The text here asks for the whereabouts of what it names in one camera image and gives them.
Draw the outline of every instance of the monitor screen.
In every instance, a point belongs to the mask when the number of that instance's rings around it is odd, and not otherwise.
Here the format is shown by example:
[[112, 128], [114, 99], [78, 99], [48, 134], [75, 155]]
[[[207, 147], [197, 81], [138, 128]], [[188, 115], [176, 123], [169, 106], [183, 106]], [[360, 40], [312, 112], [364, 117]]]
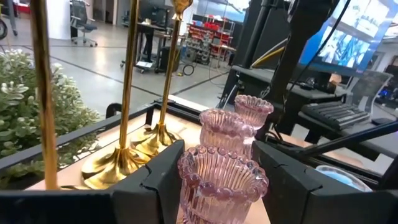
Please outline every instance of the monitor screen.
[[[347, 0], [340, 0], [331, 17], [308, 41], [299, 60], [306, 65], [322, 46]], [[351, 0], [346, 12], [320, 51], [312, 70], [359, 76], [368, 66], [380, 41], [397, 14], [395, 0]]]

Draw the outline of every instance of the yellow cable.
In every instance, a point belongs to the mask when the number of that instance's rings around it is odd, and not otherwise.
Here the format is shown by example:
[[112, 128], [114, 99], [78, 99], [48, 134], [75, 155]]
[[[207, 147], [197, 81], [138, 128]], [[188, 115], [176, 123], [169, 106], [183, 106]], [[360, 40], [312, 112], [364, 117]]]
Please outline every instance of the yellow cable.
[[259, 59], [257, 59], [253, 64], [252, 67], [257, 67], [258, 65], [262, 64], [263, 62], [265, 62], [266, 60], [268, 60], [269, 58], [271, 58], [272, 56], [280, 53], [281, 51], [283, 51], [285, 49], [285, 47], [281, 47], [278, 50], [275, 50]]

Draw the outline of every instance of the office chair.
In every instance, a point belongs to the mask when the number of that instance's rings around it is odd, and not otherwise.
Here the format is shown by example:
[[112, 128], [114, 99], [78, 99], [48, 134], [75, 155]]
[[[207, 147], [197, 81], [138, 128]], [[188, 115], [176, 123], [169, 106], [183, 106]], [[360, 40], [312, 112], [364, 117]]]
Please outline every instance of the office chair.
[[80, 0], [72, 0], [71, 12], [70, 25], [83, 33], [83, 37], [72, 37], [71, 41], [77, 44], [78, 40], [82, 40], [84, 44], [89, 42], [90, 47], [93, 45], [97, 46], [98, 44], [95, 40], [86, 37], [86, 33], [97, 29], [95, 25], [91, 24], [95, 20], [87, 17], [86, 3]]

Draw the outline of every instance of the mesh chair back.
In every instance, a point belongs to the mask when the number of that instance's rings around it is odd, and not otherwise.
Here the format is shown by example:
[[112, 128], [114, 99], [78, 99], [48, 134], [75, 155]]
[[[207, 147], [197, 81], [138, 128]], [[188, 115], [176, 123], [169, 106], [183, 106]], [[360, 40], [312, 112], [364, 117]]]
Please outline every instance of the mesh chair back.
[[77, 20], [77, 25], [84, 25], [87, 23], [87, 10], [86, 10], [86, 3], [79, 0], [72, 1], [72, 13], [73, 16], [80, 18]]
[[372, 113], [374, 100], [391, 77], [388, 73], [366, 70], [361, 78], [351, 82], [348, 89], [351, 90], [352, 96], [351, 102], [348, 103]]

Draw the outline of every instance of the black pole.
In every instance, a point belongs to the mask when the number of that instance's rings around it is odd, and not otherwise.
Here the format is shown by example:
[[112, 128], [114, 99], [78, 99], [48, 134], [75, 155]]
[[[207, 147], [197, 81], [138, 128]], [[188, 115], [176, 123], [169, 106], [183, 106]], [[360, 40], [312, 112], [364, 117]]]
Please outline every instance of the black pole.
[[261, 2], [261, 10], [257, 18], [256, 25], [254, 25], [253, 33], [248, 45], [248, 51], [246, 52], [243, 58], [242, 62], [243, 68], [250, 68], [253, 62], [253, 57], [254, 54], [256, 53], [257, 45], [261, 38], [262, 30], [268, 20], [269, 12], [272, 9], [273, 1], [274, 0], [262, 0]]
[[350, 134], [348, 136], [332, 140], [328, 143], [307, 147], [304, 151], [301, 152], [301, 154], [304, 156], [317, 156], [326, 152], [340, 149], [342, 147], [345, 147], [347, 144], [367, 141], [369, 139], [377, 138], [396, 131], [398, 131], [398, 121], [382, 124], [365, 131], [360, 131], [355, 134]]

